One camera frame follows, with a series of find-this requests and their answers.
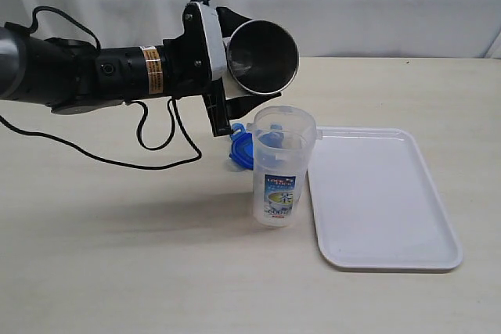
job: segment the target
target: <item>plastic pitcher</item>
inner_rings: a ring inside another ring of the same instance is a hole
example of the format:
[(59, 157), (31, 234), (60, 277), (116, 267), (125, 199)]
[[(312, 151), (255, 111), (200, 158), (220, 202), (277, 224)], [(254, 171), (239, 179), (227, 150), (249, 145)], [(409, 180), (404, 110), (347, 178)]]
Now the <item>plastic pitcher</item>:
[(259, 111), (248, 129), (254, 144), (253, 215), (268, 226), (287, 226), (317, 139), (315, 119), (294, 107), (271, 106)]

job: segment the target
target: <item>black cable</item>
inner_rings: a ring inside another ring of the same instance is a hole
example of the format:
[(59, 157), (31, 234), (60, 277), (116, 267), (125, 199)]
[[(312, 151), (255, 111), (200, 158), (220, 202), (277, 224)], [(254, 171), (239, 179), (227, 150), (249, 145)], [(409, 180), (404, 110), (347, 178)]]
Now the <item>black cable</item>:
[(88, 35), (90, 35), (91, 37), (93, 37), (94, 41), (96, 41), (96, 51), (97, 51), (97, 53), (101, 52), (101, 42), (99, 42), (99, 39), (96, 37), (96, 35), (94, 33), (92, 33), (92, 31), (89, 28), (87, 28), (86, 26), (84, 26), (81, 23), (79, 23), (78, 21), (76, 21), (73, 17), (71, 17), (70, 15), (68, 15), (67, 13), (65, 13), (64, 11), (62, 11), (60, 9), (57, 9), (57, 8), (54, 8), (54, 7), (50, 7), (48, 5), (40, 5), (39, 7), (35, 7), (33, 9), (33, 12), (31, 14), (31, 25), (30, 25), (30, 27), (28, 27), (28, 32), (30, 34), (33, 34), (35, 31), (38, 30), (37, 13), (39, 13), (41, 11), (47, 11), (47, 12), (55, 13), (55, 14), (57, 14), (57, 15), (65, 18), (66, 20), (70, 21), (75, 27), (77, 27), (81, 31), (84, 31), (85, 33), (87, 33)]
[(3, 125), (5, 125), (9, 130), (14, 131), (14, 132), (16, 132), (19, 135), (48, 138), (49, 140), (53, 140), (55, 142), (60, 142), (61, 144), (69, 146), (69, 147), (77, 150), (78, 152), (82, 153), (83, 155), (88, 156), (89, 158), (92, 158), (92, 159), (97, 160), (99, 162), (113, 164), (115, 166), (135, 168), (136, 170), (158, 171), (158, 170), (167, 170), (168, 168), (180, 166), (182, 164), (186, 164), (186, 163), (190, 163), (190, 162), (195, 162), (196, 160), (199, 160), (200, 158), (202, 158), (202, 152), (195, 145), (195, 143), (193, 142), (193, 140), (190, 138), (190, 136), (186, 132), (186, 129), (184, 128), (184, 125), (182, 124), (181, 117), (179, 116), (178, 106), (177, 106), (177, 103), (176, 103), (175, 99), (172, 99), (172, 108), (174, 109), (175, 119), (178, 122), (179, 129), (181, 129), (182, 135), (185, 137), (186, 141), (189, 143), (189, 145), (196, 152), (196, 156), (193, 157), (193, 158), (186, 159), (186, 160), (180, 160), (178, 162), (166, 164), (164, 166), (142, 166), (142, 165), (138, 165), (138, 164), (119, 162), (119, 161), (116, 161), (116, 160), (108, 160), (107, 158), (102, 158), (101, 156), (95, 156), (94, 154), (89, 153), (88, 151), (82, 149), (80, 146), (74, 144), (73, 142), (67, 141), (67, 140), (65, 140), (63, 138), (60, 138), (60, 137), (57, 137), (57, 136), (54, 136), (54, 135), (50, 135), (48, 133), (25, 131), (23, 129), (20, 129), (20, 128), (14, 126), (12, 124), (10, 124), (10, 122), (8, 122), (1, 115), (0, 115), (0, 123), (2, 123)]
[(170, 107), (170, 105), (171, 105), (171, 103), (172, 103), (173, 100), (174, 99), (169, 99), (167, 101), (167, 111), (169, 112), (169, 115), (171, 116), (171, 133), (168, 136), (167, 140), (165, 140), (165, 142), (162, 145), (155, 146), (153, 148), (149, 147), (149, 146), (146, 146), (145, 143), (144, 143), (144, 141), (142, 140), (142, 127), (144, 126), (144, 123), (146, 122), (146, 118), (148, 117), (148, 106), (144, 102), (141, 102), (141, 101), (130, 101), (130, 102), (126, 103), (127, 105), (138, 104), (138, 105), (140, 105), (142, 107), (142, 117), (141, 117), (141, 120), (139, 121), (138, 127), (135, 130), (135, 137), (138, 139), (138, 143), (144, 149), (152, 151), (152, 152), (155, 152), (157, 150), (162, 150), (167, 145), (169, 145), (171, 143), (172, 139), (174, 138), (175, 120), (174, 120), (174, 115), (172, 114), (172, 110), (171, 110), (171, 107)]

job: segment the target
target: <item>white tray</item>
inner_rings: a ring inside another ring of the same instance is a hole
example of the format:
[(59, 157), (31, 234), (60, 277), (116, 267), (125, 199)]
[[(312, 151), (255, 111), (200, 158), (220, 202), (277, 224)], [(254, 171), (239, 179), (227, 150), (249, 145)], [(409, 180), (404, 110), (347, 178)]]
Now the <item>white tray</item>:
[(463, 253), (414, 138), (319, 127), (308, 166), (319, 248), (340, 268), (448, 271)]

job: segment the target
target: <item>table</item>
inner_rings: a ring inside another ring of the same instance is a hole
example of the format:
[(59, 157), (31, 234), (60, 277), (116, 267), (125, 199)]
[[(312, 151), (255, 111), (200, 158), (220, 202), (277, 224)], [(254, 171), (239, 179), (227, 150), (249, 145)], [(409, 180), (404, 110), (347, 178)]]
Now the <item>table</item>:
[[(107, 166), (2, 127), (1, 331), (499, 333), (500, 101), (497, 60), (334, 58), (302, 59), (274, 100), (319, 125), (412, 133), (463, 244), (449, 274), (333, 269), (317, 249), (308, 192), (295, 225), (261, 228), (249, 217), (251, 172), (229, 162), (229, 140), (212, 138), (198, 98), (179, 108), (204, 158), (170, 171)], [(169, 122), (164, 100), (150, 105), (154, 144)], [(20, 127), (99, 155), (150, 164), (192, 155), (180, 133), (166, 152), (141, 150), (138, 106), (71, 117), (0, 107)]]

